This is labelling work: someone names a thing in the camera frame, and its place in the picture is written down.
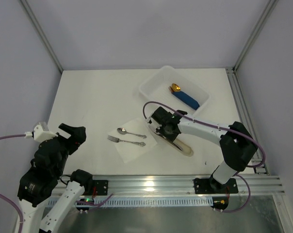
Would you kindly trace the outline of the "silver knife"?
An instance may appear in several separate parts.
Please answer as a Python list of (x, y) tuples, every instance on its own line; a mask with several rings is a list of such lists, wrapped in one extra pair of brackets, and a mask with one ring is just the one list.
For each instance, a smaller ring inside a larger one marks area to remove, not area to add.
[(188, 146), (186, 144), (184, 144), (182, 141), (177, 139), (177, 136), (178, 136), (177, 133), (167, 133), (161, 127), (155, 127), (151, 125), (149, 125), (148, 127), (154, 134), (164, 139), (167, 143), (169, 143), (171, 146), (173, 146), (177, 150), (181, 152), (185, 152), (188, 149)]

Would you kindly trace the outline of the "white paper napkin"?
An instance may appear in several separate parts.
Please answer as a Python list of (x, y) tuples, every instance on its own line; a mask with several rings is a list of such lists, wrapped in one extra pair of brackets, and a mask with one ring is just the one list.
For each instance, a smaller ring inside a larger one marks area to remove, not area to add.
[(108, 135), (117, 137), (121, 140), (144, 142), (146, 144), (144, 147), (140, 147), (124, 142), (114, 143), (115, 148), (124, 163), (129, 163), (142, 156), (143, 154), (150, 152), (157, 145), (157, 141), (155, 140), (149, 129), (146, 127), (145, 122), (140, 118), (136, 118), (127, 123), (124, 123), (118, 128), (125, 128), (130, 133), (144, 134), (147, 136), (146, 139), (143, 139), (130, 134), (121, 135), (115, 129), (108, 132)]

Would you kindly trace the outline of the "silver fork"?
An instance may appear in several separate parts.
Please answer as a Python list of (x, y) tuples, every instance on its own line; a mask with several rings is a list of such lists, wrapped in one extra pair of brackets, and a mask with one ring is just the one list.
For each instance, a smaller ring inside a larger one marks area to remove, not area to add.
[(127, 140), (121, 140), (117, 137), (114, 137), (114, 136), (107, 136), (107, 139), (112, 141), (112, 142), (115, 142), (115, 143), (121, 143), (121, 142), (124, 142), (124, 143), (130, 143), (130, 144), (133, 144), (133, 145), (137, 145), (137, 146), (140, 146), (140, 147), (144, 147), (146, 144), (144, 142), (133, 142), (133, 141), (127, 141)]

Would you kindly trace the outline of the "silver spoon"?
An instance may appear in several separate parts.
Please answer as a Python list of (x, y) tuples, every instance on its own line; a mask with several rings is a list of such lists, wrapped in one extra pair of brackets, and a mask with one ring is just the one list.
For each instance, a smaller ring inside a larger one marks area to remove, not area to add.
[(130, 133), (128, 132), (125, 128), (117, 128), (117, 132), (121, 135), (126, 135), (126, 134), (130, 134), (130, 135), (134, 135), (143, 139), (146, 139), (147, 136), (144, 134), (136, 134), (136, 133)]

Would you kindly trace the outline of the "oval wooden cutlery tray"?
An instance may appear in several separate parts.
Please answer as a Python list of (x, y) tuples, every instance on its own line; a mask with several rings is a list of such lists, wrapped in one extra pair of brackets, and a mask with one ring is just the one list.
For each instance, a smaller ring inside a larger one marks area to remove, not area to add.
[(188, 146), (187, 144), (185, 144), (184, 142), (182, 142), (181, 140), (175, 139), (173, 142), (171, 142), (171, 141), (169, 141), (167, 138), (165, 138), (163, 136), (159, 135), (159, 137), (163, 141), (168, 143), (171, 147), (176, 149), (178, 152), (183, 154), (184, 156), (187, 156), (187, 157), (193, 156), (194, 152), (193, 152), (192, 148), (190, 146)]

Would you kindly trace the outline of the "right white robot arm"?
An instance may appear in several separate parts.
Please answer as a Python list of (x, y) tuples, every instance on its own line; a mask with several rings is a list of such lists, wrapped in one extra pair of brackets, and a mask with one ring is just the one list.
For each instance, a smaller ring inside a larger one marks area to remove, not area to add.
[(196, 194), (237, 194), (239, 192), (233, 176), (246, 169), (258, 150), (258, 146), (242, 123), (235, 121), (227, 126), (199, 123), (185, 111), (178, 110), (172, 114), (162, 107), (158, 107), (146, 118), (146, 122), (156, 135), (186, 156), (191, 156), (193, 150), (178, 139), (180, 134), (197, 136), (220, 147), (223, 156), (222, 163), (210, 177), (193, 180)]

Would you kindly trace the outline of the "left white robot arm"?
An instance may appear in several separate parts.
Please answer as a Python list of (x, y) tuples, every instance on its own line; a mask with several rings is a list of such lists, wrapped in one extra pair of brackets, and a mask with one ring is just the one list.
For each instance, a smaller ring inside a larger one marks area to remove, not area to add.
[(33, 138), (39, 147), (30, 169), (20, 179), (17, 196), (21, 212), (17, 233), (57, 232), (78, 197), (91, 190), (93, 176), (81, 169), (74, 171), (61, 197), (50, 212), (43, 215), (68, 157), (86, 141), (84, 126), (72, 127), (62, 123), (59, 129), (68, 133), (69, 138), (50, 131), (45, 122), (39, 122), (31, 132), (25, 132), (25, 138)]

